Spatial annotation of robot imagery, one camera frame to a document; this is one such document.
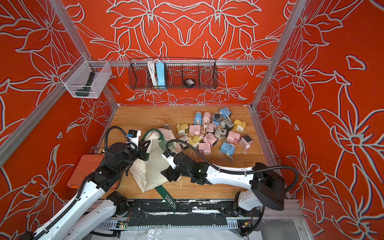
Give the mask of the blue crank pencil sharpener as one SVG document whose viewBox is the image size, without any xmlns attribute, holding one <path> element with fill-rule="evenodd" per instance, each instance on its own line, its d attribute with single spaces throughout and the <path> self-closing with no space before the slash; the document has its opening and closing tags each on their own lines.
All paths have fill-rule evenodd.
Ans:
<svg viewBox="0 0 384 240">
<path fill-rule="evenodd" d="M 227 156 L 231 162 L 233 162 L 234 159 L 232 158 L 232 156 L 235 153 L 235 149 L 236 149 L 235 145 L 224 142 L 220 148 L 220 152 L 225 156 Z"/>
</svg>

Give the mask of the blue pencil sharpener pink cap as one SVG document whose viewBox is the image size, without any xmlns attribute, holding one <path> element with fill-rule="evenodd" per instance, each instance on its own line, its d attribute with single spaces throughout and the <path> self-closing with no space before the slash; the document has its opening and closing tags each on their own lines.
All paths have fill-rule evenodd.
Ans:
<svg viewBox="0 0 384 240">
<path fill-rule="evenodd" d="M 194 125 L 201 125 L 202 124 L 202 118 L 203 115 L 201 112 L 196 112 L 194 116 Z"/>
</svg>

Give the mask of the pink black-top pencil sharpener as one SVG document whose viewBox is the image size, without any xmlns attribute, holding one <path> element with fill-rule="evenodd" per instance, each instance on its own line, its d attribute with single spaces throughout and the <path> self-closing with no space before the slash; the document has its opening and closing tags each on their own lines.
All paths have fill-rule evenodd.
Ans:
<svg viewBox="0 0 384 240">
<path fill-rule="evenodd" d="M 247 150 L 251 148 L 253 143 L 253 139 L 248 135 L 242 135 L 241 139 L 239 140 L 240 146 L 243 148 L 243 153 L 246 155 Z"/>
</svg>

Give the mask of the pink square pencil sharpener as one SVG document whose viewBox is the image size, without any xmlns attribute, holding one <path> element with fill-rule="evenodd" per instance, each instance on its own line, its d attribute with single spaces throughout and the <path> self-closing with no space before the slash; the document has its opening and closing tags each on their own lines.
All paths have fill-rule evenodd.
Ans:
<svg viewBox="0 0 384 240">
<path fill-rule="evenodd" d="M 189 135 L 196 136 L 201 134 L 201 125 L 190 125 L 189 126 Z"/>
</svg>

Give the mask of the pale pink sharpener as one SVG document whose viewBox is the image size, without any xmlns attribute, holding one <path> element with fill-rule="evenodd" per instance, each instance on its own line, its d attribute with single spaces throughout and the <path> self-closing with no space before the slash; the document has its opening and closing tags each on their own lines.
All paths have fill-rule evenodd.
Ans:
<svg viewBox="0 0 384 240">
<path fill-rule="evenodd" d="M 230 144 L 238 144 L 241 138 L 241 134 L 234 132 L 234 131 L 229 131 L 227 135 L 226 141 Z"/>
</svg>

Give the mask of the yellow white pencil sharpener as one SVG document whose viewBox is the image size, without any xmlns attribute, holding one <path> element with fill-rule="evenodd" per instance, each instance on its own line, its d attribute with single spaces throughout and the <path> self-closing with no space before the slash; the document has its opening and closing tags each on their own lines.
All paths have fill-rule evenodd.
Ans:
<svg viewBox="0 0 384 240">
<path fill-rule="evenodd" d="M 234 121 L 234 130 L 235 131 L 237 131 L 239 133 L 243 133 L 246 126 L 247 126 L 246 122 L 241 121 L 239 119 L 235 119 L 235 121 Z"/>
</svg>

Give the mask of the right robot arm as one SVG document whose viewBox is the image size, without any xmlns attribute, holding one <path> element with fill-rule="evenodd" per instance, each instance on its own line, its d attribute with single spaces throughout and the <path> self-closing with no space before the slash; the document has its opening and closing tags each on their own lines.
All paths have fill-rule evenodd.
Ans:
<svg viewBox="0 0 384 240">
<path fill-rule="evenodd" d="M 169 181 L 175 182 L 179 177 L 189 177 L 192 183 L 198 185 L 229 185 L 245 189 L 238 198 L 238 206 L 246 211 L 256 207 L 283 211 L 286 193 L 299 181 L 299 171 L 291 166 L 268 167 L 255 163 L 249 168 L 228 168 L 218 166 L 207 160 L 198 150 L 195 152 L 202 158 L 196 162 L 183 152 L 174 153 L 166 143 L 162 158 L 170 165 L 163 170 L 162 175 Z"/>
</svg>

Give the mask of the light blue small sharpener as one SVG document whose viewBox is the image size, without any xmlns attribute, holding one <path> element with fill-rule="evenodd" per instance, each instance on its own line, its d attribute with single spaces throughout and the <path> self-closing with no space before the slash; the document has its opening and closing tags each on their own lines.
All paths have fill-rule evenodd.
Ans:
<svg viewBox="0 0 384 240">
<path fill-rule="evenodd" d="M 218 128 L 220 126 L 222 114 L 221 113 L 214 113 L 212 117 L 212 123 Z"/>
</svg>

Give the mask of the blue square pencil sharpener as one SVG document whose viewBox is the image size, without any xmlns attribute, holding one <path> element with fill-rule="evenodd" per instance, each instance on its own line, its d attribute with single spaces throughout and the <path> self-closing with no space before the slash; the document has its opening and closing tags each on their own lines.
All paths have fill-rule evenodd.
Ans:
<svg viewBox="0 0 384 240">
<path fill-rule="evenodd" d="M 232 112 L 229 110 L 228 107 L 224 107 L 224 108 L 220 109 L 219 112 L 221 113 L 221 115 L 224 119 L 230 119 L 230 117 L 232 115 Z"/>
</svg>

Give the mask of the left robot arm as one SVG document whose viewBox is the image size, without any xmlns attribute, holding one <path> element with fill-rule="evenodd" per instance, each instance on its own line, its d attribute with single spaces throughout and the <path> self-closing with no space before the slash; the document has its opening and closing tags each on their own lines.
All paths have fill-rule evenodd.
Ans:
<svg viewBox="0 0 384 240">
<path fill-rule="evenodd" d="M 35 232 L 23 233 L 21 240 L 81 240 L 100 223 L 115 215 L 117 210 L 125 213 L 129 209 L 126 197 L 113 192 L 98 207 L 86 213 L 136 160 L 144 160 L 148 155 L 151 142 L 140 140 L 140 130 L 124 132 L 120 127 L 115 128 L 123 133 L 126 141 L 105 145 L 102 162 L 84 178 L 76 195 Z"/>
</svg>

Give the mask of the white canvas tote bag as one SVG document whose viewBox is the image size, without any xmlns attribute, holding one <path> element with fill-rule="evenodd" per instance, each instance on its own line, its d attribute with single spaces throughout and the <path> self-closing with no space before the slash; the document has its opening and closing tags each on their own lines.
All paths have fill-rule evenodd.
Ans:
<svg viewBox="0 0 384 240">
<path fill-rule="evenodd" d="M 155 189 L 173 212 L 178 209 L 178 204 L 163 187 L 168 179 L 161 172 L 170 166 L 167 160 L 163 159 L 162 154 L 166 150 L 167 142 L 174 138 L 173 131 L 168 124 L 158 129 L 148 130 L 142 137 L 143 141 L 150 142 L 147 149 L 147 158 L 144 161 L 136 160 L 130 168 L 130 172 L 141 191 L 145 193 Z"/>
</svg>

